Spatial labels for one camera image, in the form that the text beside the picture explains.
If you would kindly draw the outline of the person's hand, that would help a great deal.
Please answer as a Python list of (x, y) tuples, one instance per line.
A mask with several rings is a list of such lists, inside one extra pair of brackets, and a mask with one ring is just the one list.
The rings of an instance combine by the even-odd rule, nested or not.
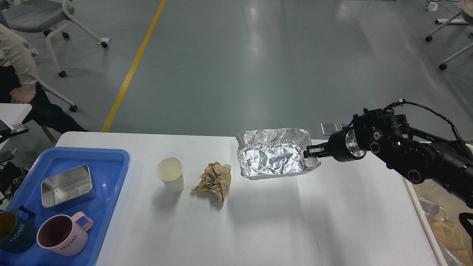
[(35, 97), (35, 94), (23, 93), (19, 88), (10, 91), (12, 104), (29, 104)]

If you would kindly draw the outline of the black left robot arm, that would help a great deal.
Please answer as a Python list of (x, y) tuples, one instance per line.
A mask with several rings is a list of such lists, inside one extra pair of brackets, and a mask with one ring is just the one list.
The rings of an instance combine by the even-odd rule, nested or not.
[(27, 128), (23, 123), (17, 123), (17, 124), (11, 125), (0, 120), (0, 143), (1, 143), (0, 163), (1, 164), (12, 160), (16, 153), (16, 149), (3, 150), (2, 145), (10, 138), (27, 133), (28, 131), (29, 131), (29, 128)]

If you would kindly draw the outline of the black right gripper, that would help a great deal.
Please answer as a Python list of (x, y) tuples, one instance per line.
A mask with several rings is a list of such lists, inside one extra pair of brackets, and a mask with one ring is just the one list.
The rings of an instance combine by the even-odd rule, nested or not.
[(348, 162), (364, 158), (366, 151), (358, 146), (354, 130), (346, 129), (333, 133), (327, 143), (307, 146), (303, 155), (304, 158), (332, 156), (336, 161)]

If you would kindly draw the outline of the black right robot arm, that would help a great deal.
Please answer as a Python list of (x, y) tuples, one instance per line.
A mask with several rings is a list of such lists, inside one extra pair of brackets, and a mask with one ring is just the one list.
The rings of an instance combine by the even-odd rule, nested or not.
[[(409, 126), (395, 107), (414, 105), (440, 117), (451, 126), (455, 139), (441, 138)], [(473, 201), (472, 147), (445, 116), (424, 105), (401, 99), (373, 110), (363, 109), (326, 143), (306, 146), (305, 158), (332, 157), (339, 162), (362, 159), (367, 152), (385, 162), (413, 184), (433, 180), (467, 207)]]

